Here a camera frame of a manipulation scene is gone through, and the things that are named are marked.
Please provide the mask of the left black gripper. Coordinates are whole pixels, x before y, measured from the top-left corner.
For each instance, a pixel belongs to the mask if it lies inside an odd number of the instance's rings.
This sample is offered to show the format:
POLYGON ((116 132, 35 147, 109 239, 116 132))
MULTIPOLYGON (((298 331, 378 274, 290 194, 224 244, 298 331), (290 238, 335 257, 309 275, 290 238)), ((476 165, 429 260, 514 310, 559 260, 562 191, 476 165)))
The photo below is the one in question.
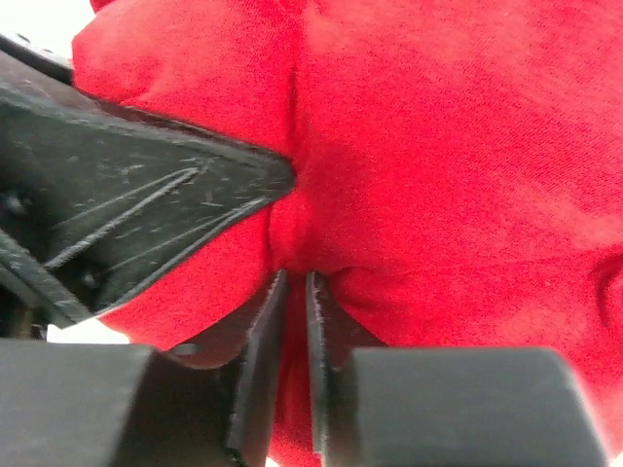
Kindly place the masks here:
POLYGON ((294 187, 278 154, 73 90, 1 40, 1 335, 133 299, 294 187))

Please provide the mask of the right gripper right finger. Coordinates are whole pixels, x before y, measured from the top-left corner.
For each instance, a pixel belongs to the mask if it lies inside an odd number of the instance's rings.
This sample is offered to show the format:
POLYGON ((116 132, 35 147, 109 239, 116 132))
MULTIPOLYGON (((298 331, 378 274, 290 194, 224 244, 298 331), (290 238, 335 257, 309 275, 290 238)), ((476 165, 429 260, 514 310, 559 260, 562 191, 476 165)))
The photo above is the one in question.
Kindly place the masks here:
POLYGON ((353 466, 356 402, 345 367, 356 348, 385 343, 343 310, 317 271, 306 278, 306 315, 313 451, 323 466, 353 466))

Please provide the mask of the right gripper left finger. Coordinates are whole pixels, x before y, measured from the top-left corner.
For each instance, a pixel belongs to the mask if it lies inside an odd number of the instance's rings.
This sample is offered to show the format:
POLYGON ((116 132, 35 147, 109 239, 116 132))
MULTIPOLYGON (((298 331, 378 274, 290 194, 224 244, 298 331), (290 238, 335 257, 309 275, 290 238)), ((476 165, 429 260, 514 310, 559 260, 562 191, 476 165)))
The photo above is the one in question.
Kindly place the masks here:
POLYGON ((206 414, 228 462, 264 462, 275 416, 288 276, 275 273, 243 305, 169 353, 207 377, 206 414))

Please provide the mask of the dark red t shirt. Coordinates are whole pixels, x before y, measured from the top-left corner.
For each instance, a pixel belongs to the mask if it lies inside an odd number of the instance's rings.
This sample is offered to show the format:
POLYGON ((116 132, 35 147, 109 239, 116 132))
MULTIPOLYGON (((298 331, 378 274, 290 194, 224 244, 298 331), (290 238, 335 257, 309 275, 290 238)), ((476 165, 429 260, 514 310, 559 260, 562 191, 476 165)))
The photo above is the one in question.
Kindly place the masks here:
POLYGON ((74 82, 290 159, 104 322, 168 349, 291 281, 272 457, 313 466, 305 278, 380 340, 547 345, 622 450, 618 1, 96 1, 74 82))

